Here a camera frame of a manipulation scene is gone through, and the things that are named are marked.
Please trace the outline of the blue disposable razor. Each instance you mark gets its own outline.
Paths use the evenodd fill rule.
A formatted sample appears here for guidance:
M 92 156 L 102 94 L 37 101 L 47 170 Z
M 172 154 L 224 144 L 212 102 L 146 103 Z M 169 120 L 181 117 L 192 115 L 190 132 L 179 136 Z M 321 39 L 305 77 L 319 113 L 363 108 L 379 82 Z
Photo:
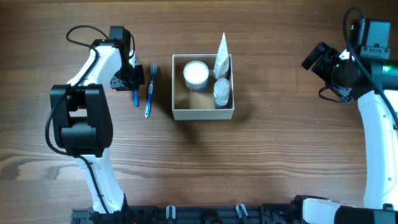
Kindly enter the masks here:
M 139 107 L 139 96 L 137 90 L 133 90 L 133 97 L 134 97 L 134 106 Z

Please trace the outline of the blue white toothbrush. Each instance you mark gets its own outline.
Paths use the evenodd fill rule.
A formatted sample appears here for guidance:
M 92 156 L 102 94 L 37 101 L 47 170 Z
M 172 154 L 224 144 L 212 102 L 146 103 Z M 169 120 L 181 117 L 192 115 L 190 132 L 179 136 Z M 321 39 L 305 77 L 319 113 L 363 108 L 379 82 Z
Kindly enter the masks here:
M 153 94 L 154 80 L 155 80 L 156 74 L 157 74 L 157 65 L 156 64 L 152 64 L 151 67 L 150 67 L 151 80 L 150 80 L 149 87 L 148 87 L 147 103 L 146 103 L 146 108 L 145 108 L 145 117 L 146 118 L 149 117 L 150 111 L 151 111 L 152 94 Z

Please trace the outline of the white cotton swab container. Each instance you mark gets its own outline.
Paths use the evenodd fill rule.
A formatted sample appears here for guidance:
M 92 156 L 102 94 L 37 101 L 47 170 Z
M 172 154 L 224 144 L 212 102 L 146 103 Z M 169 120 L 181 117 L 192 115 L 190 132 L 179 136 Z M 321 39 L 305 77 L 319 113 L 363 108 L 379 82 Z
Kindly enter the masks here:
M 199 60 L 188 62 L 183 69 L 187 88 L 191 91 L 204 91 L 209 78 L 208 66 Z

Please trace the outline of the dark blue sanitizer bottle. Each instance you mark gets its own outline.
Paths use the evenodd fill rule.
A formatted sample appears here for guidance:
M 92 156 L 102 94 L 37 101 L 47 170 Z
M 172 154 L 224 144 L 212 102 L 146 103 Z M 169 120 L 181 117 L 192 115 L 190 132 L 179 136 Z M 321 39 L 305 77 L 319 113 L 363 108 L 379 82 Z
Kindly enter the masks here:
M 214 84 L 213 105 L 215 109 L 227 107 L 229 103 L 229 81 L 226 78 L 220 78 Z

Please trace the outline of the white floral cream tube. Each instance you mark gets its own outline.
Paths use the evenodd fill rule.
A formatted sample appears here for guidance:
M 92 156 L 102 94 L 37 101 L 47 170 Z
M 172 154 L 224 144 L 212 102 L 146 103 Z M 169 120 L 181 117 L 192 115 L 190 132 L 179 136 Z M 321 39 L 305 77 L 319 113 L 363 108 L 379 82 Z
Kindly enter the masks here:
M 213 69 L 213 76 L 216 80 L 219 80 L 220 78 L 227 78 L 228 72 L 229 72 L 228 45 L 226 42 L 225 33 L 223 33 L 218 53 L 216 56 L 215 66 Z

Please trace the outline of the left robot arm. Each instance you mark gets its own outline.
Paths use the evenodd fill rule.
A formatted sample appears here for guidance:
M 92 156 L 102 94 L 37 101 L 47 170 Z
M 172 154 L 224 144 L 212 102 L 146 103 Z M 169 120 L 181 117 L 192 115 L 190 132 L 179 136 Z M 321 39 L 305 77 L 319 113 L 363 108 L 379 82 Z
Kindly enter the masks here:
M 51 111 L 46 127 L 53 128 L 50 148 L 74 158 L 83 171 L 93 205 L 93 223 L 128 223 L 133 213 L 114 174 L 109 147 L 113 122 L 105 91 L 134 91 L 144 84 L 142 67 L 134 64 L 130 40 L 95 40 L 90 56 L 75 77 L 50 90 Z

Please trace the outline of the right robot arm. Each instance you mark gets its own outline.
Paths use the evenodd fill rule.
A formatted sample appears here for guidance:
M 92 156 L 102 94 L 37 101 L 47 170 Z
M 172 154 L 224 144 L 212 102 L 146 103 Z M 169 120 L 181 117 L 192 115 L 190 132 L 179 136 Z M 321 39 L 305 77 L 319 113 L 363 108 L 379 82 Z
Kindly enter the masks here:
M 355 99 L 364 128 L 367 177 L 363 207 L 305 197 L 299 219 L 306 223 L 397 223 L 397 69 L 389 59 L 365 59 L 368 73 L 348 52 L 320 42 L 302 62 L 341 101 Z

